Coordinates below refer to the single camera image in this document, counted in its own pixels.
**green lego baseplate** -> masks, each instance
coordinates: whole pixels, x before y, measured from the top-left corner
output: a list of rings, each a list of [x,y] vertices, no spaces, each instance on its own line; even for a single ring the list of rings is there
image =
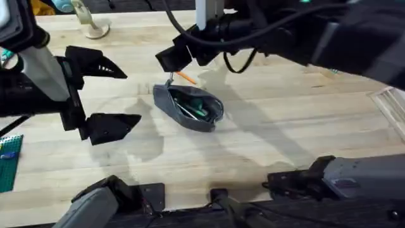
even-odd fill
[[[0,159],[0,193],[13,190],[22,141],[22,135],[0,138],[0,156],[6,153],[16,153],[14,158]]]

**gray fabric bag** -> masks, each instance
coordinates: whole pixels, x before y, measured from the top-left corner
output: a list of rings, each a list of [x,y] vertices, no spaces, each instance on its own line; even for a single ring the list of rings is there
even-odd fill
[[[168,80],[165,85],[155,85],[153,87],[154,104],[163,110],[169,117],[178,122],[181,126],[199,132],[212,132],[215,130],[215,123],[223,117],[223,103],[214,95],[192,86],[171,85]],[[195,120],[186,114],[179,105],[177,98],[202,100],[204,107],[209,111],[209,118]]]

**black cable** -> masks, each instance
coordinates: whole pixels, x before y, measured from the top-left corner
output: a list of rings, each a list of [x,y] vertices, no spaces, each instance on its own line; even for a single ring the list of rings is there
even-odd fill
[[[256,208],[258,208],[258,209],[261,209],[261,210],[264,210],[264,211],[267,211],[267,212],[272,212],[272,213],[274,213],[276,215],[279,215],[281,217],[288,217],[288,218],[292,218],[292,219],[296,219],[296,220],[313,222],[313,223],[316,223],[316,224],[326,225],[326,226],[329,226],[329,227],[351,228],[351,226],[345,225],[345,224],[338,224],[338,223],[331,222],[331,221],[319,220],[319,219],[315,219],[315,218],[308,218],[308,217],[303,217],[303,216],[300,216],[300,215],[293,215],[293,214],[290,214],[290,213],[280,212],[278,210],[274,210],[274,209],[271,209],[271,208],[267,208],[265,206],[261,206],[261,205],[259,205],[257,203],[251,203],[251,204],[253,206],[255,206]]]
[[[248,57],[245,65],[238,71],[234,70],[234,68],[230,64],[229,59],[228,59],[228,54],[226,52],[223,53],[223,60],[225,60],[225,64],[226,64],[226,66],[227,66],[227,68],[228,68],[228,70],[230,72],[232,72],[232,73],[243,73],[251,65],[251,63],[254,60],[254,57],[256,56],[257,53],[258,53],[258,50],[256,48],[253,49],[253,51],[250,54],[250,56]]]
[[[145,225],[145,228],[149,228],[152,225],[152,223],[155,221],[155,219],[157,219],[157,216],[154,216],[153,218],[151,218],[149,220],[149,222]]]
[[[151,11],[157,11],[155,8],[153,8],[152,3],[150,2],[150,0],[144,0],[144,1],[149,6],[149,9]]]
[[[171,9],[167,3],[167,0],[162,0],[162,2],[163,2],[163,6],[165,7],[165,11],[166,11],[166,14],[167,14],[170,22],[177,29],[177,31],[180,32],[180,34],[182,34],[184,36],[184,38],[186,38],[188,41],[198,44],[200,46],[207,46],[207,47],[211,47],[211,48],[234,48],[235,46],[243,46],[243,45],[246,45],[247,42],[249,42],[253,39],[262,37],[262,36],[266,35],[267,33],[271,32],[272,30],[277,29],[280,26],[285,25],[286,23],[290,23],[303,16],[308,16],[310,14],[317,13],[319,11],[324,11],[324,10],[344,10],[349,7],[348,4],[326,4],[324,6],[317,6],[317,7],[307,9],[307,10],[299,12],[299,13],[295,13],[288,17],[285,17],[275,23],[272,23],[271,25],[267,26],[266,28],[264,28],[262,30],[259,30],[258,32],[247,35],[245,37],[234,39],[232,41],[213,42],[213,41],[205,41],[205,40],[199,39],[197,37],[190,35],[188,32],[186,32],[184,30],[184,28],[177,22],[176,18],[174,17],[173,13],[171,12]]]
[[[5,128],[0,130],[0,137],[3,137],[7,133],[9,133],[14,128],[18,127],[20,124],[22,124],[23,122],[28,120],[30,117],[32,117],[32,115],[24,115],[24,116],[16,119],[14,122],[12,122],[11,124],[7,125]]]

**pencil case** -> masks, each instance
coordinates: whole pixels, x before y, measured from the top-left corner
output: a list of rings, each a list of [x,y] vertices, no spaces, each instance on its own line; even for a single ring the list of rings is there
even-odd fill
[[[212,132],[223,117],[223,103],[214,95],[192,86],[153,87],[154,104],[181,126],[198,132]]]

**wooden table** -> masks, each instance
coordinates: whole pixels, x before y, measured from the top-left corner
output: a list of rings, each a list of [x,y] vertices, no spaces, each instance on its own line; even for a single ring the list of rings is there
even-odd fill
[[[192,11],[176,13],[185,26]],[[141,122],[122,141],[91,146],[77,131],[64,132],[59,115],[36,116],[15,129],[24,134],[14,191],[0,194],[0,227],[57,221],[80,190],[111,174],[128,184],[164,182],[167,209],[201,206],[213,187],[242,201],[265,200],[260,187],[269,172],[307,168],[319,156],[402,153],[401,138],[368,97],[383,85],[350,75],[326,77],[270,56],[257,56],[244,74],[229,73],[218,58],[184,70],[218,96],[226,115],[215,133],[182,128],[154,106],[152,88],[168,78],[154,55],[177,35],[164,13],[95,15],[112,21],[111,33],[86,39],[74,16],[38,17],[51,35],[49,47],[101,49],[127,80],[85,79],[88,115],[138,113]],[[232,58],[241,65],[247,53]],[[189,83],[175,77],[177,84]],[[4,126],[11,118],[0,120]]]

